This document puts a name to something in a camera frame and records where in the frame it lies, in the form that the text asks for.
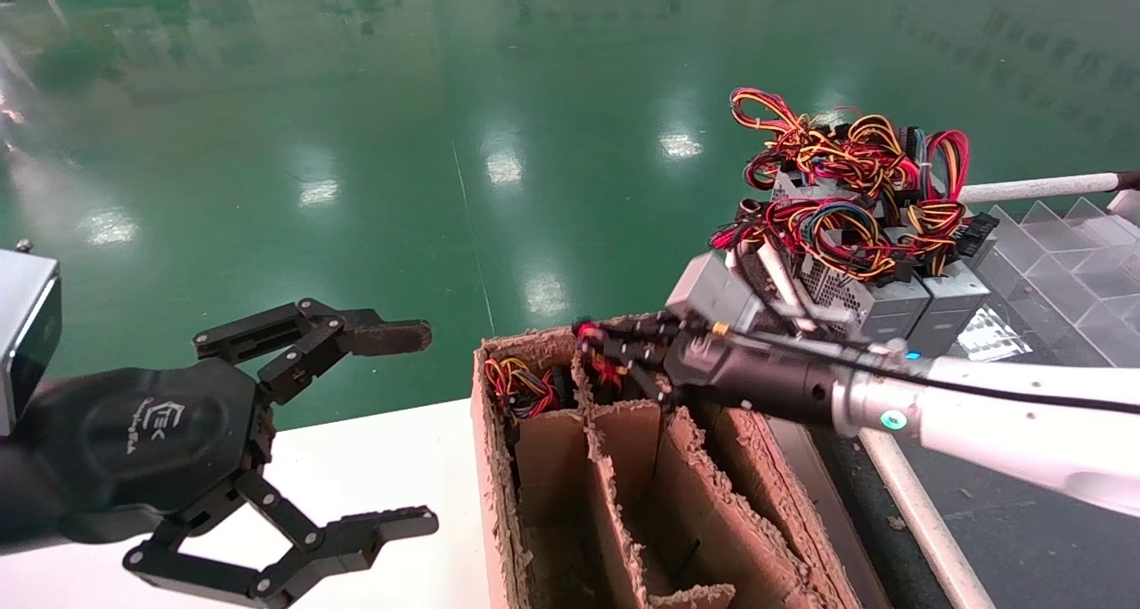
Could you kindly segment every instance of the black robotic gripper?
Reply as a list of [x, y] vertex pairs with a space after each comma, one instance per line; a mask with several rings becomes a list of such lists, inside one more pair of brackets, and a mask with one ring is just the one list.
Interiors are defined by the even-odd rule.
[[[384, 322], [306, 299], [203, 331], [198, 363], [121, 368], [42, 384], [0, 438], [0, 555], [150, 533], [123, 558], [147, 583], [246, 607], [284, 608], [326, 576], [372, 567], [388, 541], [439, 528], [425, 506], [317, 527], [262, 478], [271, 405], [287, 404], [345, 355], [420, 351], [424, 320]], [[236, 365], [282, 351], [249, 376]], [[258, 571], [179, 553], [250, 503], [292, 547]]]

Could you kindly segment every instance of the gripper logo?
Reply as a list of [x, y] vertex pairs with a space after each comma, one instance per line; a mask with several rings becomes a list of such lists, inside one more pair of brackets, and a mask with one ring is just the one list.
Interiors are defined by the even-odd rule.
[[131, 415], [131, 425], [127, 428], [127, 455], [135, 453], [144, 435], [149, 435], [150, 441], [162, 440], [182, 422], [186, 406], [173, 401], [150, 406], [153, 401], [154, 398], [144, 399]]

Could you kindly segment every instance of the power supply vent grille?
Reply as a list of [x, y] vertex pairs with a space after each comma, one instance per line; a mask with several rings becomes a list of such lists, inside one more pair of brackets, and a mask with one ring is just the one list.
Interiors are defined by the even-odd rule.
[[[842, 306], [862, 320], [862, 317], [860, 317], [861, 308], [858, 299], [855, 298], [855, 293], [852, 293], [850, 290], [850, 284], [855, 281], [850, 279], [850, 277], [845, 277], [808, 258], [804, 261], [799, 279], [804, 283], [804, 287], [807, 289], [807, 293], [812, 297], [812, 301], [815, 304], [823, 307]], [[847, 327], [841, 324], [832, 324], [829, 327], [837, 335], [847, 335]]]

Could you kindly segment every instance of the black wire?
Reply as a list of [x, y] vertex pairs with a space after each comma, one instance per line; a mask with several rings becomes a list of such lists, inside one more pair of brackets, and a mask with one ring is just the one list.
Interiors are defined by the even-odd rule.
[[765, 344], [771, 344], [773, 347], [780, 348], [789, 352], [798, 354], [803, 357], [814, 358], [816, 360], [831, 364], [846, 366], [847, 368], [854, 368], [856, 371], [862, 371], [864, 373], [870, 373], [871, 375], [879, 375], [881, 377], [889, 377], [891, 380], [898, 380], [901, 382], [909, 382], [911, 384], [917, 384], [919, 387], [929, 387], [933, 389], [945, 389], [948, 391], [958, 391], [960, 393], [969, 393], [972, 396], [982, 396], [985, 398], [994, 398], [999, 400], [1010, 400], [1019, 403], [1040, 404], [1047, 406], [1067, 406], [1072, 408], [1085, 408], [1093, 411], [1113, 411], [1117, 413], [1132, 413], [1140, 414], [1140, 405], [1129, 404], [1129, 403], [1115, 403], [1110, 400], [1091, 400], [1086, 398], [1072, 398], [1066, 396], [1034, 396], [1029, 393], [1017, 393], [1012, 391], [1001, 391], [997, 389], [987, 389], [985, 387], [972, 387], [969, 384], [955, 384], [953, 382], [943, 382], [940, 380], [930, 380], [929, 377], [922, 377], [921, 375], [911, 375], [909, 373], [901, 373], [897, 371], [891, 371], [889, 368], [882, 368], [881, 366], [868, 365], [858, 360], [853, 360], [844, 357], [836, 357], [831, 354], [823, 351], [816, 351], [813, 349], [805, 349], [801, 346], [795, 344], [793, 342], [784, 342], [781, 340], [774, 340], [773, 338], [765, 338], [760, 335], [752, 335], [749, 333], [733, 332], [733, 335], [744, 338], [746, 340], [751, 340], [754, 342], [763, 342]]

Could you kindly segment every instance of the cardboard box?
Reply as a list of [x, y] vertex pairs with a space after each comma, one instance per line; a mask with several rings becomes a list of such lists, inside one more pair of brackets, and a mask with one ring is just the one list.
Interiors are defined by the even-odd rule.
[[[508, 442], [491, 355], [570, 365], [578, 409], [522, 421]], [[486, 340], [474, 359], [494, 609], [860, 606], [762, 415], [596, 405], [567, 327]]]

